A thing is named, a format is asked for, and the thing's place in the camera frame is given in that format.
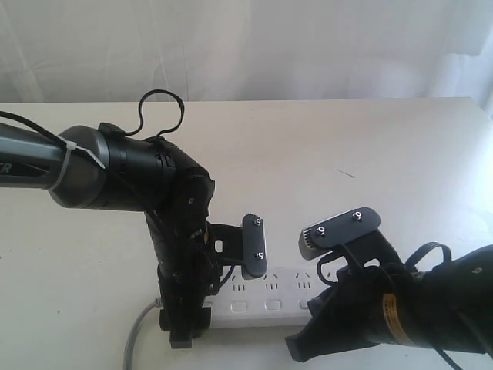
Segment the screw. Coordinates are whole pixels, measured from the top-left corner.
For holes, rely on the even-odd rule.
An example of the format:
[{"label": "screw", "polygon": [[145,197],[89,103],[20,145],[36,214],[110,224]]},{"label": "screw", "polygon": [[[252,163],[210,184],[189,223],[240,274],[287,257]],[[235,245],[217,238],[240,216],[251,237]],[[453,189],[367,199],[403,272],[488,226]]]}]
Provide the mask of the screw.
[{"label": "screw", "polygon": [[353,213],[353,220],[355,221],[361,221],[361,218],[363,217],[363,215],[361,214],[360,211],[357,211],[357,212],[354,212]]}]

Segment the yellow sticker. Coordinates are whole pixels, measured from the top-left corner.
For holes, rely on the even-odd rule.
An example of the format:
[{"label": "yellow sticker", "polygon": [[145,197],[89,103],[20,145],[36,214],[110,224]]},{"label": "yellow sticker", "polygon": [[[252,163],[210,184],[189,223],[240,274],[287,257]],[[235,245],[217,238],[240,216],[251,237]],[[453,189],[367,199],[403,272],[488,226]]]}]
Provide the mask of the yellow sticker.
[{"label": "yellow sticker", "polygon": [[397,298],[395,297],[395,294],[384,294],[382,298],[382,310],[384,312],[388,330],[392,333],[395,340],[401,345],[415,345],[402,328],[397,312]]}]

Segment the white table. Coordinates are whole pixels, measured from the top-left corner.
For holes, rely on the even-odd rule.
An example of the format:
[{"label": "white table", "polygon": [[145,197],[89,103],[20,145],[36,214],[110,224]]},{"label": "white table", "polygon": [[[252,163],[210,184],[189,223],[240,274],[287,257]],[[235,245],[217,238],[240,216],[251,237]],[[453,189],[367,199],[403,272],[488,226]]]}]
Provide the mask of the white table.
[{"label": "white table", "polygon": [[[100,121],[137,124],[135,103],[1,104],[52,132]],[[171,126],[173,103],[150,103],[140,137]],[[300,258],[302,227],[373,207],[403,259],[426,241],[455,257],[493,243],[493,124],[471,99],[187,103],[169,139],[210,171],[213,222],[264,217],[271,267]],[[120,368],[130,325],[158,294],[142,214],[67,210],[40,190],[0,189],[0,368]],[[434,252],[421,263],[439,262]],[[157,311],[144,321],[134,369],[447,369],[432,350],[380,345],[290,359],[293,329],[209,331],[169,349]],[[453,353],[467,370],[482,355]]]}]

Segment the white power strip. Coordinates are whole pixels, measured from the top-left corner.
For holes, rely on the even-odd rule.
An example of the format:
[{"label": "white power strip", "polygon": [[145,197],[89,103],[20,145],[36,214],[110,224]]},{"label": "white power strip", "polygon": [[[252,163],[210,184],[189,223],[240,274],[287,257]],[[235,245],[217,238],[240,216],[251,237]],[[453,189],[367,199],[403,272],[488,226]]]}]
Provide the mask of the white power strip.
[{"label": "white power strip", "polygon": [[237,267],[204,307],[212,308],[211,328],[302,326],[311,319],[307,302],[326,288],[314,269],[271,268],[244,280]]}]

